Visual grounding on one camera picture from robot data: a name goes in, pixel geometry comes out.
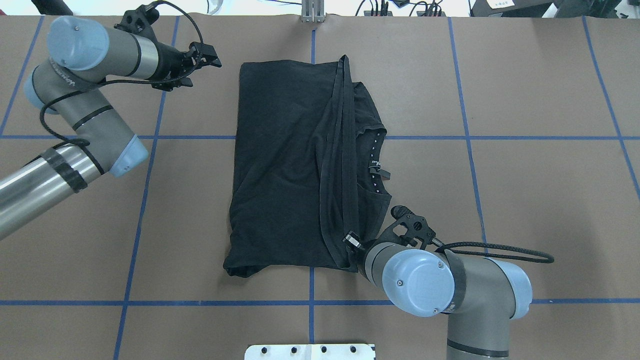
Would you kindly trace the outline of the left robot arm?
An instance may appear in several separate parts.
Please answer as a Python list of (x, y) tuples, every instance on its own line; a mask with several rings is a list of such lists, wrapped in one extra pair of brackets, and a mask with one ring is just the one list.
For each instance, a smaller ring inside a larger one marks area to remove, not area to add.
[(199, 28), (185, 51), (158, 41), (157, 6), (128, 10), (112, 27), (73, 15), (51, 22), (48, 58), (30, 73), (23, 91), (39, 110), (42, 128), (59, 142), (1, 181), (2, 239), (102, 175), (121, 177), (148, 158), (102, 88), (135, 84), (170, 92), (191, 87), (190, 75), (198, 69), (221, 68)]

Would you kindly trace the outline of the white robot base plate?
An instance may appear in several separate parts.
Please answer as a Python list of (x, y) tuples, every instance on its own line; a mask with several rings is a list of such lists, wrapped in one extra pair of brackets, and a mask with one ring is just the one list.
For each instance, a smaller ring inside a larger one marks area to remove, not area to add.
[(247, 347), (245, 360), (376, 360), (374, 344), (255, 344)]

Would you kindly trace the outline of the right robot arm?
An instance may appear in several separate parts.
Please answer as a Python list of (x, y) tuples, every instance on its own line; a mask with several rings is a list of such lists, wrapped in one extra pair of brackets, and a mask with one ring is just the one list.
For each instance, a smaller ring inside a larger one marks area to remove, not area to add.
[(448, 360), (507, 360), (511, 322), (528, 314), (533, 287), (516, 264), (450, 249), (435, 253), (391, 241), (343, 243), (363, 276), (393, 305), (416, 317), (447, 316)]

